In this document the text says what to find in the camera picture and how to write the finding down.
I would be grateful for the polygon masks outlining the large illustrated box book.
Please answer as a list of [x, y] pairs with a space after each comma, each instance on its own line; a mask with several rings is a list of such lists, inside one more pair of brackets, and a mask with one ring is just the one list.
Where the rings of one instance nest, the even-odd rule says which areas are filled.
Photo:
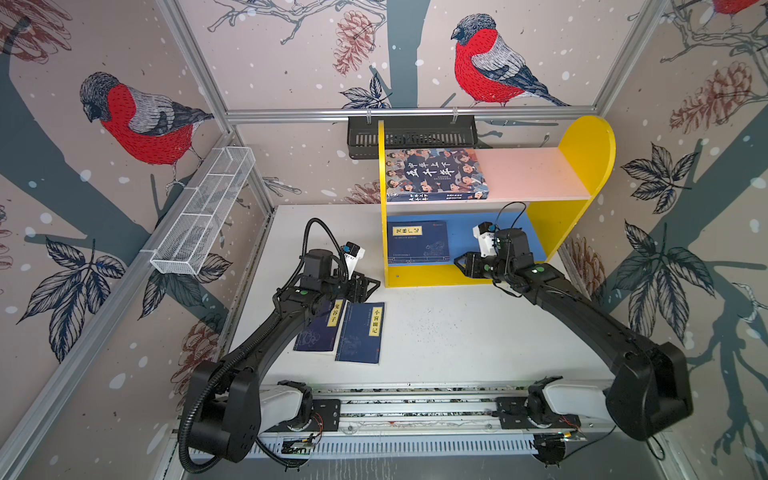
[[490, 188], [474, 149], [385, 152], [388, 202], [485, 200]]

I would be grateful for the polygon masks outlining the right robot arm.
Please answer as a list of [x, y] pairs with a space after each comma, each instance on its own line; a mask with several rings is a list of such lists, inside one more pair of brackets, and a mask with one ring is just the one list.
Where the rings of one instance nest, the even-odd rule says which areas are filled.
[[546, 377], [528, 389], [529, 421], [548, 427], [567, 415], [610, 420], [629, 437], [644, 441], [690, 417], [694, 410], [682, 351], [657, 344], [630, 330], [580, 294], [564, 274], [536, 263], [526, 233], [491, 222], [473, 234], [480, 249], [454, 259], [466, 277], [488, 279], [506, 294], [522, 297], [560, 320], [609, 368], [613, 381], [591, 382]]

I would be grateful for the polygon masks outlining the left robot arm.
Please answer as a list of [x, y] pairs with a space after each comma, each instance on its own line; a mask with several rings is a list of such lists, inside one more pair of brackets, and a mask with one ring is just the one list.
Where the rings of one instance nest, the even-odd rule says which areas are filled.
[[203, 361], [194, 369], [178, 430], [179, 460], [186, 472], [203, 473], [222, 460], [239, 462], [252, 448], [285, 469], [303, 466], [301, 460], [274, 453], [260, 434], [279, 424], [309, 422], [311, 388], [302, 382], [279, 382], [283, 392], [297, 393], [298, 403], [266, 421], [260, 387], [286, 346], [322, 308], [338, 300], [362, 303], [378, 289], [380, 281], [355, 269], [363, 256], [363, 248], [352, 242], [337, 252], [312, 249], [302, 254], [297, 269], [273, 295], [268, 318], [221, 360]]

